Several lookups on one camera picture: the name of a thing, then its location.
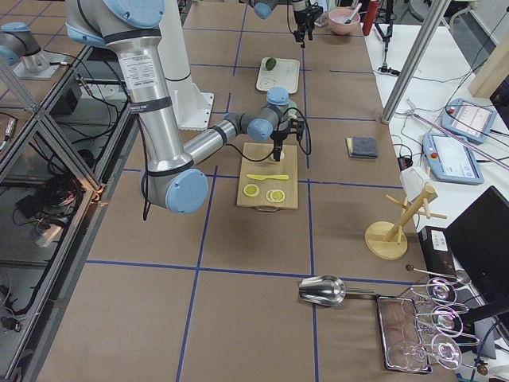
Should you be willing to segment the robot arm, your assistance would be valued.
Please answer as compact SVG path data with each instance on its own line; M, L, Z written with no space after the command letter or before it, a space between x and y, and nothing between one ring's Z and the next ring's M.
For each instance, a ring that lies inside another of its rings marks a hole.
M147 206L196 211L208 195L208 179L196 165L239 134L257 142L284 138L292 126L289 94L272 88L256 113L227 113L221 122L181 141L158 46L162 1L67 1L67 31L74 41L113 51L119 61L130 110L142 132L145 171L141 190Z
M282 1L247 0L243 1L243 3L249 5L261 19L267 19ZM324 13L324 8L317 1L291 0L284 1L284 3L286 4L286 20L289 32L301 48L304 49L305 39L308 38L309 41L313 39L315 22ZM295 28L292 28L289 23L289 8L293 10L293 18L296 23Z

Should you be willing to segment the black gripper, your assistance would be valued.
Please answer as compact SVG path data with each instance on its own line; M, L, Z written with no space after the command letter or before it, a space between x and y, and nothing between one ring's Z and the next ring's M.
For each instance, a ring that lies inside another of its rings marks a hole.
M293 31L295 41L303 47L302 33L307 33L309 41L313 40L315 21L323 14L323 7L318 3L294 3L293 15L297 29Z
M296 135L296 140L298 143L301 143L305 132L305 121L292 118L289 120L286 128L279 128L278 130L273 131L270 135L270 138L274 142L274 148L272 153L272 158L275 162L280 162L282 159L282 146L283 142L286 138L291 135Z

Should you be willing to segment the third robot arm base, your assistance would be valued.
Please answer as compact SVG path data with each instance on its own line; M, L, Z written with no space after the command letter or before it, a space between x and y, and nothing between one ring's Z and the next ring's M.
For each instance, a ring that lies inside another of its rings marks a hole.
M60 66L52 65L52 53L47 53L37 42L30 28L21 21L1 26L1 58L14 68L14 74L23 80L48 80Z

